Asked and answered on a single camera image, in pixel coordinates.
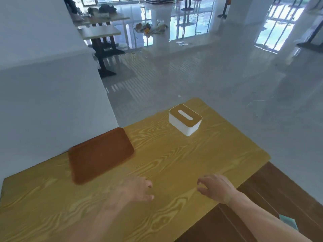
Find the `person's left hand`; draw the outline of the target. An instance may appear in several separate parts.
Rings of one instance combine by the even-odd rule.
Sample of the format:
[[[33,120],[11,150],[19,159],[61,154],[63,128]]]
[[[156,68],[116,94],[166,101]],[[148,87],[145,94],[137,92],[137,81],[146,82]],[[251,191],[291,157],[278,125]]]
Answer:
[[[115,187],[106,205],[122,209],[130,202],[139,202],[138,194],[148,194],[150,188],[152,188],[152,182],[147,178],[131,176]]]

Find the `person's right hand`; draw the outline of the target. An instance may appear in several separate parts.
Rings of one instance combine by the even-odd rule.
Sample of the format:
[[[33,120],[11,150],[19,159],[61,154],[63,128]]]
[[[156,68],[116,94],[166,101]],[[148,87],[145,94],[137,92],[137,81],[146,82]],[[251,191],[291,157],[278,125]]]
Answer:
[[[204,187],[211,190],[214,198],[210,199],[226,205],[229,205],[230,201],[239,194],[239,191],[223,175],[204,175],[198,178],[197,187]]]

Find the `person's right forearm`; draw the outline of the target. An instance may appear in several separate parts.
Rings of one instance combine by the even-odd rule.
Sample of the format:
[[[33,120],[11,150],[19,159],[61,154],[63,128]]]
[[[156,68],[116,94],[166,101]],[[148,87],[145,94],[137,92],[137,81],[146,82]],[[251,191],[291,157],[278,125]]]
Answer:
[[[243,221],[259,242],[312,242],[239,192],[229,207]]]

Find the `yellow wooden table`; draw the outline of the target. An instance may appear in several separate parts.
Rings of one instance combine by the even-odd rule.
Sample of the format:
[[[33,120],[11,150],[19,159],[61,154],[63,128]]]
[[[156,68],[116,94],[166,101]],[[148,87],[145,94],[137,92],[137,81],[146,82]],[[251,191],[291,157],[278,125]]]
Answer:
[[[71,179],[67,153],[6,178],[0,199],[0,242],[58,241],[127,176],[150,179],[155,199],[119,214],[103,241],[173,242],[217,203],[196,191],[203,174],[223,174],[238,187],[269,154],[199,98],[184,103],[202,116],[186,137],[168,110],[124,128],[135,150],[118,167],[84,185]]]

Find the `dark brown wooden bench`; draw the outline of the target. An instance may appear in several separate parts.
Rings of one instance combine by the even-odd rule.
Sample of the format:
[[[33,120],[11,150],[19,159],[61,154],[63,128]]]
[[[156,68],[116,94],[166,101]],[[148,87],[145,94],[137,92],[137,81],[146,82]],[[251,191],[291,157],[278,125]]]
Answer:
[[[219,204],[175,242],[323,242],[323,205],[271,163],[238,188],[216,174],[197,186]]]

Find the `brown rectangular tray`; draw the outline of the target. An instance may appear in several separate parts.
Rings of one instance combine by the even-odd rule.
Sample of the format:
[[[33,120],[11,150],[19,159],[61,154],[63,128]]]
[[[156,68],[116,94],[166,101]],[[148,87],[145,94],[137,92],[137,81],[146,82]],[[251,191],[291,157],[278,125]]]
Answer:
[[[134,152],[121,127],[73,146],[67,152],[72,181],[83,185],[122,164]]]

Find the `white tissue box wooden lid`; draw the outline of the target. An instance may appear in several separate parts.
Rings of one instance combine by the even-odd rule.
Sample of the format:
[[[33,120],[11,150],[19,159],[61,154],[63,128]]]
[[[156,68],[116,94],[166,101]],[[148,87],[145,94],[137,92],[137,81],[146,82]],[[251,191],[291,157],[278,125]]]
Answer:
[[[200,126],[201,115],[184,104],[178,104],[169,110],[169,123],[185,136],[191,136]]]

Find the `teal sleeve cloth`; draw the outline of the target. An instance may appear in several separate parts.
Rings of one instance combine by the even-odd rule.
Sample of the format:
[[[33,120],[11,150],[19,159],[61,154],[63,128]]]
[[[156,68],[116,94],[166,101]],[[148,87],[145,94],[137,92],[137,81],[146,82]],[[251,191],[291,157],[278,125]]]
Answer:
[[[284,222],[285,224],[289,225],[290,227],[294,228],[295,230],[299,231],[296,221],[290,217],[284,216],[279,214],[279,219]]]

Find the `pile of items on floor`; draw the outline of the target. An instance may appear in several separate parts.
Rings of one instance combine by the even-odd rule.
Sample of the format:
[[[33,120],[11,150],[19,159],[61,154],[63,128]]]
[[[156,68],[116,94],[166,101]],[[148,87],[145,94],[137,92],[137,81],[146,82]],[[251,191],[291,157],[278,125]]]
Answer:
[[[158,21],[155,26],[150,23],[138,23],[133,28],[135,32],[141,33],[146,37],[151,37],[152,35],[163,34],[169,28],[164,21]]]

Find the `cluttered light table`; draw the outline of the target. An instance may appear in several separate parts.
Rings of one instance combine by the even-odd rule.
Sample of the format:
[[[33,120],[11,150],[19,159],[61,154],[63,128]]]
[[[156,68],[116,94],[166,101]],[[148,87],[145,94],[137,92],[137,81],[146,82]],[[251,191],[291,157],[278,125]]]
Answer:
[[[95,16],[80,16],[80,15],[73,15],[72,17],[72,22],[73,24],[78,28],[85,28],[85,27],[93,27],[93,26],[103,26],[103,25],[113,25],[113,22],[116,21],[125,21],[125,20],[129,20],[130,17],[129,16],[125,16],[122,13],[119,12],[115,12],[112,14],[100,14],[97,13]],[[110,38],[106,37],[106,38],[101,38],[101,42],[104,44],[105,46],[105,51],[109,50],[110,45]]]

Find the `black stand base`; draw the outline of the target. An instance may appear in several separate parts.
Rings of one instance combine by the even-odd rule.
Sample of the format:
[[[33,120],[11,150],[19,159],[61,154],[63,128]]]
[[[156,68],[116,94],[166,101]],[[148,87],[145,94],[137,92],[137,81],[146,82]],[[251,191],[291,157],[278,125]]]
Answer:
[[[226,19],[227,18],[227,9],[228,9],[228,6],[231,5],[231,2],[232,0],[226,0],[225,1],[225,4],[224,4],[224,9],[223,9],[223,12],[222,14],[219,14],[217,17],[220,18],[220,19]]]

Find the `black table base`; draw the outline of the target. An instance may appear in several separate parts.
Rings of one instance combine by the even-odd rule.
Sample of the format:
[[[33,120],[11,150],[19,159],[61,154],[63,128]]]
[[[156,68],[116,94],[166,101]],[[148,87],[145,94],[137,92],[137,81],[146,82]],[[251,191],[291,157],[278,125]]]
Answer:
[[[320,22],[320,24],[317,26],[317,28],[314,30],[307,41],[298,43],[296,46],[323,54],[323,20]]]

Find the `white square pillar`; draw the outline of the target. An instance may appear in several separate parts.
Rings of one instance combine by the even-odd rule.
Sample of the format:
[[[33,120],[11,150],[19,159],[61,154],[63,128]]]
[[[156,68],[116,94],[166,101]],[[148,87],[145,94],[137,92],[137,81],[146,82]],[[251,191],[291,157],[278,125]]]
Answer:
[[[237,25],[264,22],[274,0],[232,0],[226,22]]]

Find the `light table with black pedestal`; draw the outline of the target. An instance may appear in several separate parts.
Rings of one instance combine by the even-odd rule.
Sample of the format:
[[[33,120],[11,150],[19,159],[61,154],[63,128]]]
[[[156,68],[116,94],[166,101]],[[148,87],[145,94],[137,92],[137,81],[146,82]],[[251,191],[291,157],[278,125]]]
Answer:
[[[93,26],[78,29],[83,40],[91,40],[92,48],[95,50],[95,56],[98,59],[100,68],[98,69],[101,78],[106,78],[116,75],[115,72],[108,70],[105,67],[103,59],[116,55],[124,54],[125,52],[117,49],[114,36],[121,35],[121,32],[114,25]],[[105,51],[105,46],[101,42],[101,38],[110,38],[110,47]]]

